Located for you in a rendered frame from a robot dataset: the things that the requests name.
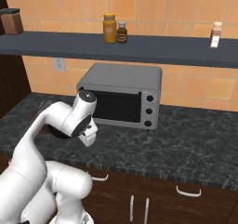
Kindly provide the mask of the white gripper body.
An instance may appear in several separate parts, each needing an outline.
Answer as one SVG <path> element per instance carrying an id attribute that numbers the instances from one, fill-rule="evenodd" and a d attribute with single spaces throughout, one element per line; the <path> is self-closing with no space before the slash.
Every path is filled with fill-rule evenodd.
<path id="1" fill-rule="evenodd" d="M 95 142 L 97 132 L 98 128 L 94 122 L 90 122 L 88 125 L 81 123 L 78 138 L 85 146 L 89 147 Z"/>

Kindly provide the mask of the dark wood cabinet door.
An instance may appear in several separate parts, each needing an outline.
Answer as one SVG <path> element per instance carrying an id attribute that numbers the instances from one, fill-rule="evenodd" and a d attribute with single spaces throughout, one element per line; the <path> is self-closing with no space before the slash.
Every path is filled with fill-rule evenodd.
<path id="1" fill-rule="evenodd" d="M 134 195 L 132 222 L 129 221 L 131 195 Z M 139 224 L 137 195 L 133 191 L 94 186 L 83 205 L 95 224 Z"/>
<path id="2" fill-rule="evenodd" d="M 226 224 L 232 208 L 188 202 L 173 197 L 141 194 L 140 222 L 144 222 L 146 198 L 150 199 L 147 224 Z"/>

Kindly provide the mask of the black toaster oven door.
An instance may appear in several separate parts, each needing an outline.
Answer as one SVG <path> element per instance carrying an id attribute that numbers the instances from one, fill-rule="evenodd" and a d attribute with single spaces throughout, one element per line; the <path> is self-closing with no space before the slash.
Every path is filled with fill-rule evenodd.
<path id="1" fill-rule="evenodd" d="M 139 123 L 141 116 L 141 93 L 127 94 L 94 91 L 97 106 L 94 117 L 104 120 Z"/>

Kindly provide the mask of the dark wood drawer front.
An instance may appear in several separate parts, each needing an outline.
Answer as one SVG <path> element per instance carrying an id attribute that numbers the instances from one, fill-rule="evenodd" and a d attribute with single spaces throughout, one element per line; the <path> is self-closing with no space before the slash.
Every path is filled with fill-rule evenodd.
<path id="1" fill-rule="evenodd" d="M 138 192 L 152 190 L 153 178 L 150 177 L 98 169 L 88 169 L 87 172 L 95 178 L 105 178 L 107 174 L 109 175 L 108 179 L 104 182 L 95 181 L 94 184 L 97 186 Z"/>
<path id="2" fill-rule="evenodd" d="M 176 186 L 182 191 L 196 193 L 200 189 L 202 195 L 199 198 L 192 198 L 179 195 Z M 224 206 L 225 208 L 233 207 L 238 200 L 238 192 L 200 186 L 191 183 L 175 182 L 171 180 L 162 180 L 155 178 L 152 183 L 152 192 L 157 195 L 173 197 L 176 199 L 187 200 L 188 202 L 196 202 L 200 204 L 212 204 L 216 206 Z"/>

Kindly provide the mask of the silver toaster oven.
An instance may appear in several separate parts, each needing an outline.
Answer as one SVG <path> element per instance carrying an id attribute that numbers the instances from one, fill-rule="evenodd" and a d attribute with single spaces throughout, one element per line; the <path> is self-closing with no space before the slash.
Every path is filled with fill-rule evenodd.
<path id="1" fill-rule="evenodd" d="M 77 83 L 77 90 L 106 91 L 116 93 L 141 93 L 141 116 L 139 123 L 121 122 L 93 118 L 96 124 L 118 125 L 140 129 L 153 130 L 157 127 L 161 97 L 162 69 L 153 66 L 123 65 L 94 63 L 84 77 Z M 152 95 L 153 101 L 146 100 Z M 145 126 L 145 121 L 151 121 L 152 126 Z"/>

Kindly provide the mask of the small dark brown bottle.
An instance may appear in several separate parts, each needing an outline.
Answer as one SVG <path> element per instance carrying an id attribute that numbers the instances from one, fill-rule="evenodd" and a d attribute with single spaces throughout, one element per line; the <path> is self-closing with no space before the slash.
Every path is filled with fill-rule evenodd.
<path id="1" fill-rule="evenodd" d="M 127 40 L 126 22 L 119 21 L 117 29 L 117 42 L 120 44 L 124 44 L 126 40 Z"/>

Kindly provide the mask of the yellow jar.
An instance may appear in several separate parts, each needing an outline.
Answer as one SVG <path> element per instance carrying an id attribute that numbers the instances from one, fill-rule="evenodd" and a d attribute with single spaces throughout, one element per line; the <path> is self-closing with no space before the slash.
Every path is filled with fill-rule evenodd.
<path id="1" fill-rule="evenodd" d="M 104 42 L 113 44 L 116 42 L 116 20 L 113 13 L 106 13 L 103 15 L 103 34 Z"/>

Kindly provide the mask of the brown canister with black lid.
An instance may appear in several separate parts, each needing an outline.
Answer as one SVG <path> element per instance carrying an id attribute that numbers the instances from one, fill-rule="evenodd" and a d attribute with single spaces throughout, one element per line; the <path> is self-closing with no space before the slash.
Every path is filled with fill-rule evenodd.
<path id="1" fill-rule="evenodd" d="M 23 26 L 18 8 L 0 9 L 0 20 L 2 21 L 6 34 L 16 35 L 23 33 Z"/>

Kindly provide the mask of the white and brown spice bottle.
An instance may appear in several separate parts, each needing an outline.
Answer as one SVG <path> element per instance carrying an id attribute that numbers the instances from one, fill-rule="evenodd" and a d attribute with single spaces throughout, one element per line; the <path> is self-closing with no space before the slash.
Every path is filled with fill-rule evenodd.
<path id="1" fill-rule="evenodd" d="M 209 46 L 211 48 L 217 48 L 219 43 L 219 38 L 222 31 L 222 23 L 219 21 L 214 22 L 214 26 L 212 28 L 211 34 L 210 34 L 210 41 Z"/>

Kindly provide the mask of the white wall outlet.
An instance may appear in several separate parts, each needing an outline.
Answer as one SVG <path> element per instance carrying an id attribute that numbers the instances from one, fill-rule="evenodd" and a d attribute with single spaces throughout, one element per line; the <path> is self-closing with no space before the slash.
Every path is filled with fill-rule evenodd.
<path id="1" fill-rule="evenodd" d="M 63 58 L 54 58 L 54 69 L 56 72 L 65 71 L 65 64 Z"/>

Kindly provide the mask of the dark grey wall shelf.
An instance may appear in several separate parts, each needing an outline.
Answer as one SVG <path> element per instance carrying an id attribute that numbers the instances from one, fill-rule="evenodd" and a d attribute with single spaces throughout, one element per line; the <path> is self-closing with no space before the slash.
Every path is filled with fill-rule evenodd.
<path id="1" fill-rule="evenodd" d="M 0 54 L 97 59 L 238 69 L 238 39 L 129 35 L 124 44 L 106 44 L 101 33 L 24 32 L 0 35 Z"/>

